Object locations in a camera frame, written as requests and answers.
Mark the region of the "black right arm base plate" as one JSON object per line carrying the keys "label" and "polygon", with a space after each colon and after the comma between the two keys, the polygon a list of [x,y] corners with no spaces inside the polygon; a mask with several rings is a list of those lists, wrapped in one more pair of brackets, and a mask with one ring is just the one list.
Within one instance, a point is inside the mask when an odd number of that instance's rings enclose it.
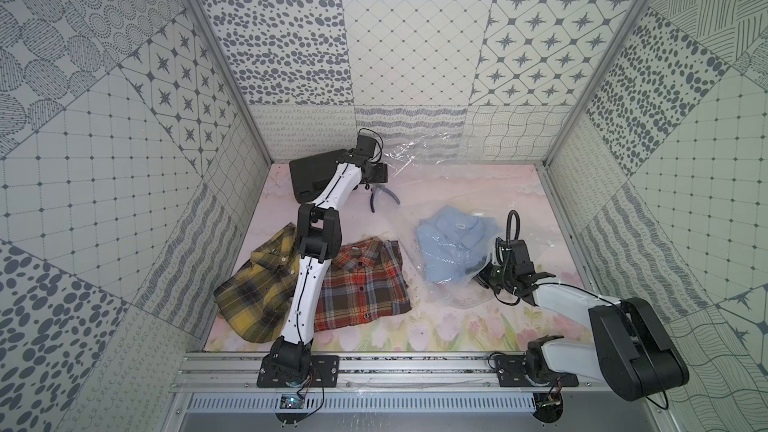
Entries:
{"label": "black right arm base plate", "polygon": [[492,352],[487,358],[501,387],[577,387],[574,374],[552,371],[537,356]]}

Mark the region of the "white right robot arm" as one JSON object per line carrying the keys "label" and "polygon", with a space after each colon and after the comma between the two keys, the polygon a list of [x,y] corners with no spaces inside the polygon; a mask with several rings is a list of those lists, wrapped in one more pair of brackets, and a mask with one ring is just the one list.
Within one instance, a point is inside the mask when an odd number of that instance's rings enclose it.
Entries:
{"label": "white right robot arm", "polygon": [[619,299],[587,291],[548,272],[519,273],[490,263],[475,281],[495,296],[508,292],[522,302],[563,316],[588,329],[590,344],[550,335],[530,341],[523,356],[533,385],[558,385],[569,376],[607,384],[620,398],[635,401],[682,387],[688,366],[654,308],[642,298]]}

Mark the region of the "light blue shirt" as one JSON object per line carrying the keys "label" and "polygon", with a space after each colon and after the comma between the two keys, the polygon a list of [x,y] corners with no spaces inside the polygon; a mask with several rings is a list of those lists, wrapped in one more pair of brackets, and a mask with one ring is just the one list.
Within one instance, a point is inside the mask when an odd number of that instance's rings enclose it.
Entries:
{"label": "light blue shirt", "polygon": [[416,237],[426,279],[437,284],[468,283],[490,262],[492,242],[499,232],[495,218],[452,206],[422,220]]}

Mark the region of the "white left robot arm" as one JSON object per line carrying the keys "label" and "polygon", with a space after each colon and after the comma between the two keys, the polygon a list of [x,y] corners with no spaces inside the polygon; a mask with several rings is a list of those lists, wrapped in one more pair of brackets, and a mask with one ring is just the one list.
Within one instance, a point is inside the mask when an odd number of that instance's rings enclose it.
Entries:
{"label": "white left robot arm", "polygon": [[342,245],[340,210],[359,186],[388,181],[387,165],[370,159],[340,161],[326,187],[298,211],[298,282],[281,335],[268,358],[281,380],[298,384],[310,375],[314,320],[322,284]]}

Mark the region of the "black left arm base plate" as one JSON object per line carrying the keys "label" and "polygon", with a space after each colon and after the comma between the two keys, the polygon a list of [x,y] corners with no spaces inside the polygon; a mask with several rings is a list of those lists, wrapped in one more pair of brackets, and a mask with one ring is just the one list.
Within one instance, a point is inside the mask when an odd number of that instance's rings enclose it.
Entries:
{"label": "black left arm base plate", "polygon": [[299,359],[283,359],[269,353],[261,361],[258,388],[290,388],[303,385],[334,388],[337,385],[340,357],[303,354]]}

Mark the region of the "clear plastic vacuum bag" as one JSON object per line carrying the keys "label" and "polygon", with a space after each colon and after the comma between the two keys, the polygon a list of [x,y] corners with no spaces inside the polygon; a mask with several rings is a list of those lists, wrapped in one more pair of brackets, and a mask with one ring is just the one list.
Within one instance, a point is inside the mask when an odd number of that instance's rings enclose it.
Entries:
{"label": "clear plastic vacuum bag", "polygon": [[538,272],[581,284],[564,234],[536,168],[463,160],[447,132],[386,132],[384,161],[391,201],[380,193],[375,210],[388,222],[425,299],[470,309],[492,300],[478,278],[495,263],[496,241],[526,243]]}

